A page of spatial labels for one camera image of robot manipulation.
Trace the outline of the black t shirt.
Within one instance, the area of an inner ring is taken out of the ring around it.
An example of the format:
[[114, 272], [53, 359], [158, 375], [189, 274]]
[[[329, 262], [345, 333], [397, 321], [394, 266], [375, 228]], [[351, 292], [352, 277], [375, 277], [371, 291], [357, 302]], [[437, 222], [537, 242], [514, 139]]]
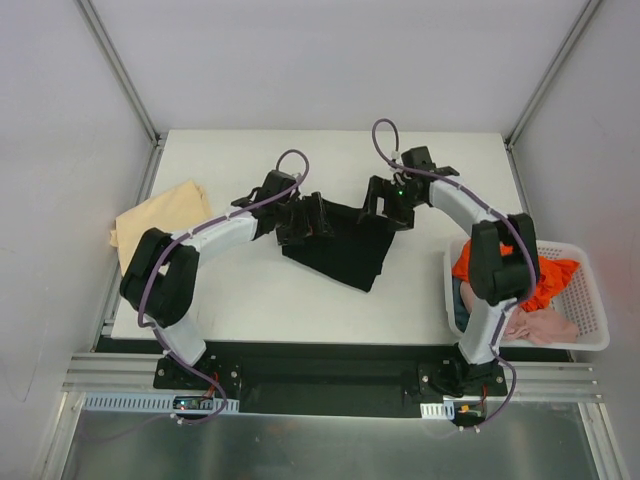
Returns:
[[356, 208], [325, 200], [330, 236], [313, 234], [294, 244], [283, 244], [284, 257], [343, 285], [371, 291], [382, 273], [395, 233], [384, 217], [360, 216]]

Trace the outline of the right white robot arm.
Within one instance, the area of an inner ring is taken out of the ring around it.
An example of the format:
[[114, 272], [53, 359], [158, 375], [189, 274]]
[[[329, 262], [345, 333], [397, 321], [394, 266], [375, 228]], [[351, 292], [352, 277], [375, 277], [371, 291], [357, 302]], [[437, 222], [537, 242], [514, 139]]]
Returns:
[[363, 205], [364, 216], [382, 215], [395, 231], [414, 226], [421, 205], [445, 213], [469, 236], [468, 282], [476, 296], [468, 326], [458, 343], [465, 361], [450, 369], [452, 387], [473, 394], [486, 381], [481, 366], [499, 356], [508, 316], [531, 298], [540, 278], [535, 227], [526, 213], [504, 214], [452, 176], [434, 173], [372, 176]]

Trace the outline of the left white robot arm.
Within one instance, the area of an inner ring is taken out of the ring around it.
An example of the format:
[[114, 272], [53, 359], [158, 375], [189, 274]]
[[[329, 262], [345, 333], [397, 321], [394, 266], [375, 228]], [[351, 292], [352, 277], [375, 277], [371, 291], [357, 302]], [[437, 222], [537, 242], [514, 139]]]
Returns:
[[119, 293], [149, 327], [163, 350], [179, 361], [176, 375], [188, 388], [204, 387], [211, 365], [206, 345], [189, 310], [198, 269], [227, 250], [271, 232], [279, 244], [300, 245], [313, 235], [331, 237], [324, 199], [314, 192], [283, 196], [268, 204], [241, 198], [228, 213], [174, 233], [158, 228], [141, 237], [121, 280]]

